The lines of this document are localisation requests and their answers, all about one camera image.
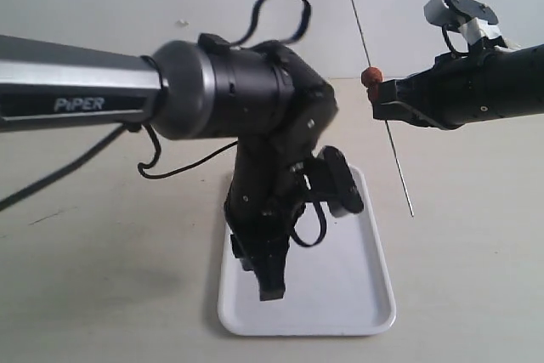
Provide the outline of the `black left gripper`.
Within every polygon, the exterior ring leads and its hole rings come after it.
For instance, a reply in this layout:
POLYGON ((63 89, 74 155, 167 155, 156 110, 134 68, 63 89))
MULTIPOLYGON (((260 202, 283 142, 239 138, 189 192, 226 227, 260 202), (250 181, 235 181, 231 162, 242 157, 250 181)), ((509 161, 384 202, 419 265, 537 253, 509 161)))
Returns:
POLYGON ((311 156, 313 137, 238 138, 224 203, 233 254, 258 280, 261 302, 283 299, 290 229, 304 208, 292 167, 311 156))

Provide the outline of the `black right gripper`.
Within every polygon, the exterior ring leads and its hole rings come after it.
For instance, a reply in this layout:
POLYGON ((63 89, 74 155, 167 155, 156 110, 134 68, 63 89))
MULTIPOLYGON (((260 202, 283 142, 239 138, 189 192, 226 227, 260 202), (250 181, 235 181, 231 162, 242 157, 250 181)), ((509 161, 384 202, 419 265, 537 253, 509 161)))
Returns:
POLYGON ((505 58, 496 51, 456 60, 444 56, 420 76, 378 83, 373 118, 438 129, 503 119, 505 58))

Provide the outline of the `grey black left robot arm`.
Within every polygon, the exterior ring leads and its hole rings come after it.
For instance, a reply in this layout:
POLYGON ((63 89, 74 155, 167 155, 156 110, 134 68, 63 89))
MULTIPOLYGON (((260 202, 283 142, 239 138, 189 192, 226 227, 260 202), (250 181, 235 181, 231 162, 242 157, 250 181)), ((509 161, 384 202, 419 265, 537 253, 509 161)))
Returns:
POLYGON ((129 56, 1 39, 4 132, 121 123, 170 140, 236 139, 224 214, 263 301, 284 296, 289 235, 304 210, 292 168, 336 114, 331 85, 277 41, 232 49, 203 35, 129 56))

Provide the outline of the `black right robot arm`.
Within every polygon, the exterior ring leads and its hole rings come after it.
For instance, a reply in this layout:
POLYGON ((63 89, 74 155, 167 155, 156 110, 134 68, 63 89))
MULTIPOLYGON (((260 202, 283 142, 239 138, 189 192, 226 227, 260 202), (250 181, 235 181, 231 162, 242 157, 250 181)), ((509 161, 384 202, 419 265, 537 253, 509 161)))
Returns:
POLYGON ((543 112, 543 47, 441 54, 433 66, 369 90, 373 117, 454 130, 473 123, 543 112))

